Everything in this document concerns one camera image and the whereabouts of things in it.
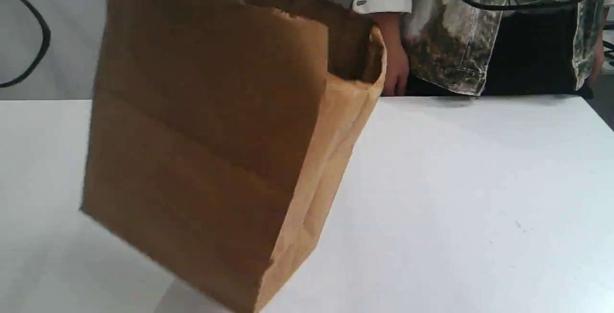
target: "black cable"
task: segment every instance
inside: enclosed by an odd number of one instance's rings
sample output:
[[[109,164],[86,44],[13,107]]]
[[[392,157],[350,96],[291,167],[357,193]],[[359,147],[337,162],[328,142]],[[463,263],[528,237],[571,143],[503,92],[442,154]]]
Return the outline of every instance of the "black cable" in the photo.
[[[34,14],[35,18],[38,20],[40,29],[42,30],[42,43],[40,44],[39,52],[37,53],[34,61],[32,61],[30,66],[26,68],[26,70],[15,79],[12,79],[7,83],[0,84],[0,88],[11,87],[24,81],[39,65],[40,60],[42,60],[42,58],[45,56],[47,50],[49,49],[49,45],[51,44],[51,30],[45,22],[45,19],[42,17],[42,15],[40,15],[39,11],[30,2],[28,2],[28,0],[20,1],[22,1],[22,3],[26,5],[26,7],[28,7],[28,9],[32,12],[32,14]]]
[[[466,4],[472,7],[483,9],[485,11],[528,11],[534,9],[554,9],[561,7],[568,7],[571,5],[579,4],[584,0],[566,0],[559,2],[551,2],[548,4],[525,4],[525,5],[487,5],[475,2],[474,0],[463,0]]]

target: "white table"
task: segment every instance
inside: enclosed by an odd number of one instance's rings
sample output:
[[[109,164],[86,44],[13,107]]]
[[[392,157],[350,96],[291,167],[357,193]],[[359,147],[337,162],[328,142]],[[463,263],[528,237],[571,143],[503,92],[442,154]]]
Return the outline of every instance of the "white table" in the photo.
[[[89,101],[0,103],[0,312],[225,312],[77,212]],[[579,98],[382,100],[265,313],[614,312],[614,133]]]

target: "person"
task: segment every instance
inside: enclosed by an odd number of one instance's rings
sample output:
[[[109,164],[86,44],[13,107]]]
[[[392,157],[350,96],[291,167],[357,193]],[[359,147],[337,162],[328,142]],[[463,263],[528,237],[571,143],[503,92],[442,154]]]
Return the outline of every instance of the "person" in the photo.
[[[475,0],[546,5],[566,0]],[[578,94],[603,64],[603,26],[614,0],[487,11],[463,0],[354,0],[388,49],[384,96]]]

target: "white wall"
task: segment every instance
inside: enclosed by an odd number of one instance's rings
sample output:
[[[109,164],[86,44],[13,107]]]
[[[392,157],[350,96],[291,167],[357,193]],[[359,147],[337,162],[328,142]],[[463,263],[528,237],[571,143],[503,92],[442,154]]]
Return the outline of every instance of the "white wall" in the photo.
[[[105,22],[105,0],[29,0],[52,30],[52,44],[23,83],[0,99],[90,98]],[[337,0],[348,4],[349,0]],[[40,46],[35,18],[17,0],[0,0],[0,83],[20,74]]]

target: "denim jacket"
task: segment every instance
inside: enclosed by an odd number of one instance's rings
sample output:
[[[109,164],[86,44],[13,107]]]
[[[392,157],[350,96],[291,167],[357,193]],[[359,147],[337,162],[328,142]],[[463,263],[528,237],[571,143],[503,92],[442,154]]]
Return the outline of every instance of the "denim jacket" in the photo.
[[[564,0],[475,0],[482,4],[533,4]],[[575,5],[577,28],[570,68],[581,88],[603,29],[603,8],[614,0],[584,0]],[[504,12],[483,11],[462,0],[355,0],[359,13],[399,12],[403,44],[412,74],[458,94],[480,95]]]

